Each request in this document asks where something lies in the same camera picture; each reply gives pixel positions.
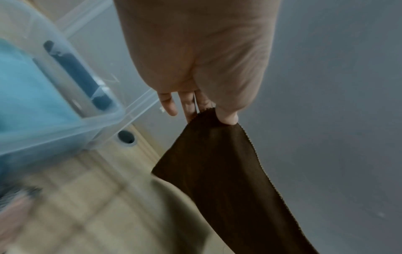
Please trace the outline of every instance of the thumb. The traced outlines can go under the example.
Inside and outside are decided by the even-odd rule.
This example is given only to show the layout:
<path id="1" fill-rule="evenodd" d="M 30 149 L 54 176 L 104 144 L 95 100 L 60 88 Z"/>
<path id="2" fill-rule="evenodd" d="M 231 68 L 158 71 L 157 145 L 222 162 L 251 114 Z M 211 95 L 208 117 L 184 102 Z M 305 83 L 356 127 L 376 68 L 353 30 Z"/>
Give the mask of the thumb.
<path id="1" fill-rule="evenodd" d="M 228 125 L 235 125 L 239 121 L 237 111 L 227 111 L 218 105 L 216 106 L 216 116 L 218 117 L 219 121 Z"/>

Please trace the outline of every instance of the hand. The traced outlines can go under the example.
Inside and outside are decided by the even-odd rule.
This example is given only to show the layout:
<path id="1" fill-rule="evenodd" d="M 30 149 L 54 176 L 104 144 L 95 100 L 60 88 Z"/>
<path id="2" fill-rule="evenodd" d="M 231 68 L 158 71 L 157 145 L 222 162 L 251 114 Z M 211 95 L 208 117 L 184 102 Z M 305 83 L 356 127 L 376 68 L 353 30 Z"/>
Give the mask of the hand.
<path id="1" fill-rule="evenodd" d="M 268 64 L 280 0 L 115 0 L 133 62 L 187 121 L 216 103 L 216 115 L 236 124 L 257 95 Z"/>

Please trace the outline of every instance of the clear plastic storage box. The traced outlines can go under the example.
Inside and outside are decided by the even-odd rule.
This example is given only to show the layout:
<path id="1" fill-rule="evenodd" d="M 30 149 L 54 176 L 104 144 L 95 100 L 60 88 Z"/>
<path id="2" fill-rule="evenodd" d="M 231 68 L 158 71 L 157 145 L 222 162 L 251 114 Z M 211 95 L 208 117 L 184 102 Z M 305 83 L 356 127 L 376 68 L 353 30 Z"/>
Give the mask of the clear plastic storage box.
<path id="1" fill-rule="evenodd" d="M 0 0 L 0 40 L 32 57 L 60 99 L 79 118 L 71 123 L 0 132 L 0 181 L 5 175 L 21 176 L 44 162 L 71 156 L 85 148 L 102 128 L 123 119 L 125 111 L 105 83 L 54 24 L 33 7 L 19 0 Z"/>

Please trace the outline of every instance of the blue fabric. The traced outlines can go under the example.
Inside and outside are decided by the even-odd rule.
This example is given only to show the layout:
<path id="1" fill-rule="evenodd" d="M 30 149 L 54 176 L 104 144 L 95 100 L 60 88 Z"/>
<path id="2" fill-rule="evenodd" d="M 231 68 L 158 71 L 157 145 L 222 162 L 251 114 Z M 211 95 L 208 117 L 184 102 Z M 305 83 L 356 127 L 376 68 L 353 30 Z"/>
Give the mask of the blue fabric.
<path id="1" fill-rule="evenodd" d="M 0 137 L 80 121 L 33 59 L 0 39 Z"/>

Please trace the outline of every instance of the floor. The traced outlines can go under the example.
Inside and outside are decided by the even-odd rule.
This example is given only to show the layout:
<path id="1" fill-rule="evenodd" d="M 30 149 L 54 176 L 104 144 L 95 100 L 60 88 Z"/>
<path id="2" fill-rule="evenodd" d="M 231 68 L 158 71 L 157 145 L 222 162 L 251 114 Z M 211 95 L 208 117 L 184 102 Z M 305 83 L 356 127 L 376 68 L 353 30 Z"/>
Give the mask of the floor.
<path id="1" fill-rule="evenodd" d="M 29 176 L 43 193 L 8 254 L 231 254 L 172 185 L 150 175 L 158 154 L 115 140 Z"/>

